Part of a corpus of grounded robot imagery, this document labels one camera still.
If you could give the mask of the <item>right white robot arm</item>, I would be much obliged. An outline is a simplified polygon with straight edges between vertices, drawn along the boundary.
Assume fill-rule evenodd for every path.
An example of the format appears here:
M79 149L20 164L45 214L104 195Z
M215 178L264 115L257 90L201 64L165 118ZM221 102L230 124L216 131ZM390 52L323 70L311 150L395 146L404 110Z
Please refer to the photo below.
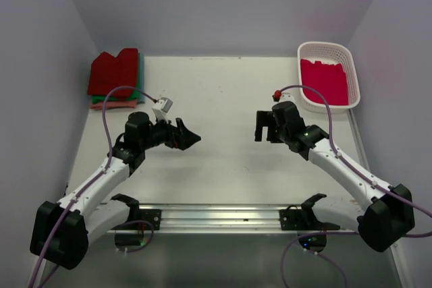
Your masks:
M344 156L318 125L306 125L292 101L257 111L254 139L285 144L304 160L330 175L352 197L342 202L315 194L300 206L280 210L283 230L348 229L373 250L383 252L415 226L412 194L404 185L392 186Z

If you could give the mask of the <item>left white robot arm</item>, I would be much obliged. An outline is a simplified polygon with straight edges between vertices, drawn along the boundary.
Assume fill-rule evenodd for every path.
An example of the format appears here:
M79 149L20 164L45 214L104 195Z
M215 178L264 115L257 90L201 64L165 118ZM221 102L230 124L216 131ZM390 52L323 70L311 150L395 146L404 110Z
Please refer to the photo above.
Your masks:
M152 123L146 113L129 114L124 132L95 173L58 202L46 201L38 208L30 251L71 270L92 242L117 226L153 230L155 226L141 217L136 199L116 194L106 205L101 202L139 168L147 150L161 144L186 150L200 140L180 118Z

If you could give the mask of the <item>pink red t shirt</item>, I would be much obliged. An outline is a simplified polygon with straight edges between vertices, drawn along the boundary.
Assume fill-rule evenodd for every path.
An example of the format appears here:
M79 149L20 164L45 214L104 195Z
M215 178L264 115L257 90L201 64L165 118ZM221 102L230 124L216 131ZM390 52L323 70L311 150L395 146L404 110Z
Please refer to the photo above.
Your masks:
M318 91L329 105L348 105L348 83L341 63L326 64L301 59L300 73L302 84Z

